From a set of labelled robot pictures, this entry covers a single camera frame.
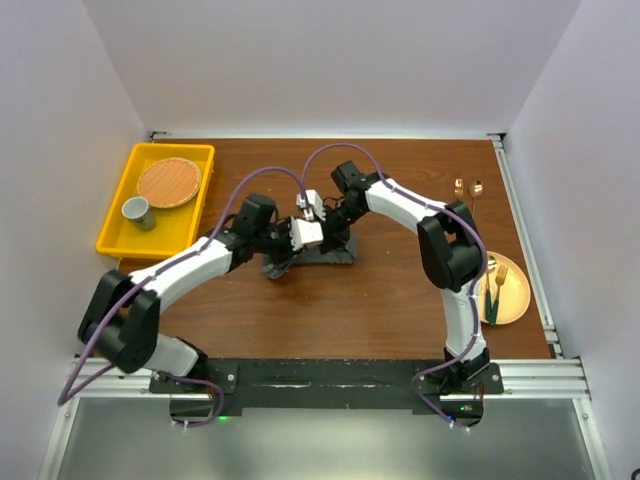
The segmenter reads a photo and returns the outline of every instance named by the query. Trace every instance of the metal cup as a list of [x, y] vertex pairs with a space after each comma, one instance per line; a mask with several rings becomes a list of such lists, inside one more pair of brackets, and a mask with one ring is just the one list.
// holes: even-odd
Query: metal cup
[[156, 219], [149, 202], [144, 197], [131, 197], [122, 205], [122, 215], [143, 232], [156, 227]]

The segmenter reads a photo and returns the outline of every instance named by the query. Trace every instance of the round wicker mat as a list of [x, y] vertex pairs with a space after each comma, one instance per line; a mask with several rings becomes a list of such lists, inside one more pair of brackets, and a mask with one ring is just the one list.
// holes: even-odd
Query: round wicker mat
[[187, 203], [200, 189], [202, 174], [184, 158], [160, 160], [138, 179], [138, 193], [155, 208], [173, 208]]

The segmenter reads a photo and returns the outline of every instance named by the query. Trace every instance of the copper spoon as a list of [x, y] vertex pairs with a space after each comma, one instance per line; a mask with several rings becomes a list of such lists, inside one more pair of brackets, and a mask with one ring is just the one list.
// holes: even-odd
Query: copper spoon
[[482, 186], [482, 182], [480, 180], [476, 180], [475, 183], [469, 185], [469, 196], [473, 199], [471, 203], [471, 216], [475, 217], [476, 214], [476, 200], [480, 198], [482, 192], [484, 191], [484, 187]]

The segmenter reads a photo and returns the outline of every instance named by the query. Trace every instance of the fork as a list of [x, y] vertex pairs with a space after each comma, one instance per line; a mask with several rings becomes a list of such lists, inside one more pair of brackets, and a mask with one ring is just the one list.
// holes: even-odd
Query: fork
[[498, 307], [500, 305], [500, 289], [504, 285], [504, 282], [507, 280], [507, 272], [509, 271], [509, 267], [506, 265], [500, 265], [498, 269], [498, 274], [496, 275], [496, 285], [498, 286], [498, 291], [496, 292], [496, 299], [491, 306], [491, 318], [489, 319], [489, 325], [494, 326], [496, 321], [498, 320]]
[[462, 199], [464, 198], [464, 182], [461, 178], [456, 178], [456, 181], [453, 184], [453, 194], [459, 202], [462, 202]]

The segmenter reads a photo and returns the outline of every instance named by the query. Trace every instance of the wooden tabletop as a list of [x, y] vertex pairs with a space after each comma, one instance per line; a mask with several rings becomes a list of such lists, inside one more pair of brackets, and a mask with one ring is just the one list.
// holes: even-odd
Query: wooden tabletop
[[[200, 233], [212, 228], [235, 186], [253, 170], [281, 165], [301, 174], [307, 157], [331, 143], [316, 139], [189, 140], [215, 147], [215, 173], [207, 193]], [[490, 141], [357, 140], [385, 173], [425, 197], [453, 201], [453, 183], [480, 179], [476, 223], [487, 248], [526, 265], [507, 194]], [[339, 196], [330, 173], [354, 160], [365, 173], [372, 166], [359, 152], [336, 148], [317, 158], [307, 188]], [[280, 214], [294, 213], [298, 188], [285, 175], [269, 173], [247, 185], [249, 193], [271, 196]], [[256, 256], [229, 275], [195, 289], [163, 315], [160, 331], [179, 336], [215, 357], [269, 358], [442, 358], [446, 336], [439, 291], [426, 278], [417, 237], [389, 219], [363, 217], [358, 260], [352, 266], [298, 266], [277, 281], [261, 271]], [[130, 272], [149, 262], [124, 259]], [[491, 357], [549, 358], [533, 300], [517, 322], [484, 326]]]

